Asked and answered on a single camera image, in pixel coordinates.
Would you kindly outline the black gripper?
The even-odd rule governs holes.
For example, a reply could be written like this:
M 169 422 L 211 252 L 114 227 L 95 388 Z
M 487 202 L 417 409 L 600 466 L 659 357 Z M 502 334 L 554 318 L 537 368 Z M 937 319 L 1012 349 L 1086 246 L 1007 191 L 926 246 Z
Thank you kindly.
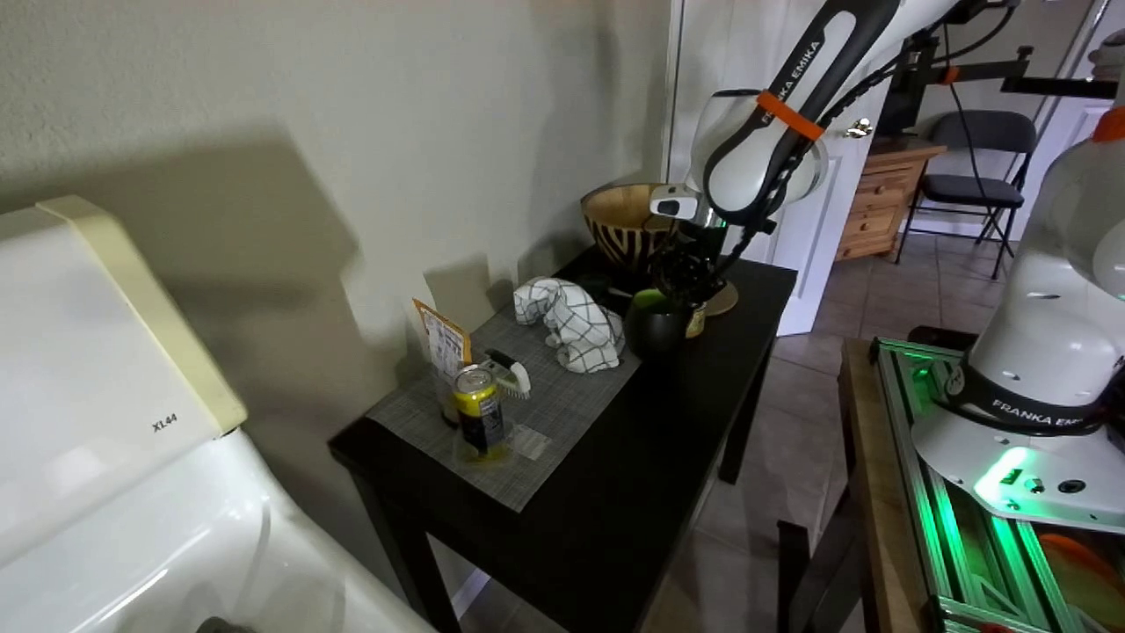
M 721 292 L 738 250 L 725 250 L 725 225 L 683 225 L 664 260 L 664 287 L 683 302 L 707 302 Z

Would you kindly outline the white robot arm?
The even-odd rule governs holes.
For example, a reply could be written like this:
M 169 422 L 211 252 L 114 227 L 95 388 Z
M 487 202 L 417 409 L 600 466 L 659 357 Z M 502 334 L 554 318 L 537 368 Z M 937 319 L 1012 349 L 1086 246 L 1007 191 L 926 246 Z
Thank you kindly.
M 770 85 L 707 141 L 693 170 L 695 210 L 680 213 L 689 237 L 662 250 L 659 286 L 707 302 L 742 250 L 777 227 L 775 213 L 811 191 L 827 125 L 944 9 L 948 0 L 821 0 Z

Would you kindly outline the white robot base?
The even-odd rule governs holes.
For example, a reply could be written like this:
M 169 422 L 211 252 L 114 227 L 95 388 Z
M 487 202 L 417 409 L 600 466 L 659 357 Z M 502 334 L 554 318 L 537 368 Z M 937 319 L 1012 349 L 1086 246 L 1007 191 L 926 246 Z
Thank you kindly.
M 1125 363 L 1125 107 L 1049 170 L 1007 295 L 910 425 L 919 456 L 998 516 L 1125 531 L 1105 409 Z

